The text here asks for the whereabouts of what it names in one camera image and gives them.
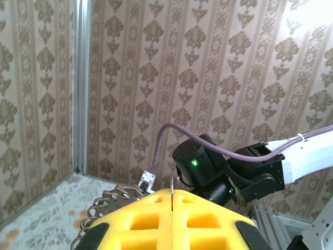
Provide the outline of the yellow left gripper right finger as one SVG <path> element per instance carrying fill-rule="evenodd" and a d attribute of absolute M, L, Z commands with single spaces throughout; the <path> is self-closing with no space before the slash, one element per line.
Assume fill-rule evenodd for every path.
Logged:
<path fill-rule="evenodd" d="M 184 190 L 173 198 L 175 250 L 272 250 L 246 216 Z"/>

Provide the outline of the aluminium table side rail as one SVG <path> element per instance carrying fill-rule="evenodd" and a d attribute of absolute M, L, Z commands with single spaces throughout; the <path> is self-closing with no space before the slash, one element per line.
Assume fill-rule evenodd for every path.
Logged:
<path fill-rule="evenodd" d="M 254 208 L 250 217 L 273 250 L 286 250 L 292 239 L 312 224 L 306 219 L 262 208 Z"/>

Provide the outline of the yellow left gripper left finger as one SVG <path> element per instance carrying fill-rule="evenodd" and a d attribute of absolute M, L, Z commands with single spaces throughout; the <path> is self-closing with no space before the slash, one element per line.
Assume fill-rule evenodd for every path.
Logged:
<path fill-rule="evenodd" d="M 72 250 L 173 250 L 173 208 L 159 190 L 95 220 Z"/>

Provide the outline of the aluminium frame corner post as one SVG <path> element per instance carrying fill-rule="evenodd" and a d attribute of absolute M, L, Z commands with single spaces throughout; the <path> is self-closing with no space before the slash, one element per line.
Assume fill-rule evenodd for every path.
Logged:
<path fill-rule="evenodd" d="M 89 43 L 92 0 L 73 0 L 73 170 L 87 174 Z"/>

